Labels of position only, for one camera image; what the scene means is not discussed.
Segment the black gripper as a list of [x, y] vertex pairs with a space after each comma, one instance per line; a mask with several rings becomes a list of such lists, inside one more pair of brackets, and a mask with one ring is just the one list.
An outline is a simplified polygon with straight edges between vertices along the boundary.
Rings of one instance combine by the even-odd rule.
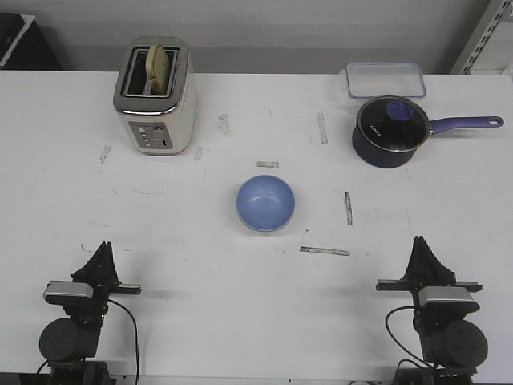
[[477, 282], [456, 282], [455, 273], [446, 268], [436, 258], [423, 236], [414, 237], [410, 260], [401, 280], [380, 279], [375, 287], [377, 291], [406, 291], [411, 294], [414, 304], [414, 329], [418, 333], [440, 330], [454, 321], [463, 320], [468, 315], [437, 313], [421, 308], [418, 300], [418, 292], [427, 286], [464, 287], [468, 289], [471, 295], [479, 292], [483, 288]]
[[75, 305], [66, 305], [66, 314], [79, 325], [102, 325], [108, 312], [108, 300], [111, 294], [140, 295], [141, 285], [121, 284], [119, 280], [111, 243], [103, 241], [91, 259], [71, 274], [74, 282], [106, 283], [89, 284], [94, 289], [93, 298]]

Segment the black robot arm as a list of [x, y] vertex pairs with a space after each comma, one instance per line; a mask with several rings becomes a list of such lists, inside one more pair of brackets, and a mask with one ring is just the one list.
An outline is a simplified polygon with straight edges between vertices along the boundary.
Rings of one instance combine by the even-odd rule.
[[408, 292], [413, 304], [413, 328], [418, 333], [421, 356], [404, 347], [390, 329], [392, 314], [385, 318], [392, 340], [410, 357], [399, 361], [393, 384], [472, 384], [477, 366], [484, 363], [488, 344], [484, 333], [465, 317], [478, 311], [472, 298], [483, 286], [461, 282], [434, 255], [426, 240], [416, 236], [404, 275], [398, 280], [380, 280], [376, 290]]
[[134, 315], [113, 294], [139, 295], [139, 285], [124, 285], [118, 277], [111, 243], [104, 241], [89, 261], [71, 274], [70, 281], [51, 280], [43, 299], [61, 306], [65, 318], [50, 322], [42, 331], [38, 348], [50, 368], [49, 384], [116, 384], [107, 363], [95, 361], [104, 317], [111, 303], [132, 321], [135, 342], [135, 381], [139, 382], [139, 338]]

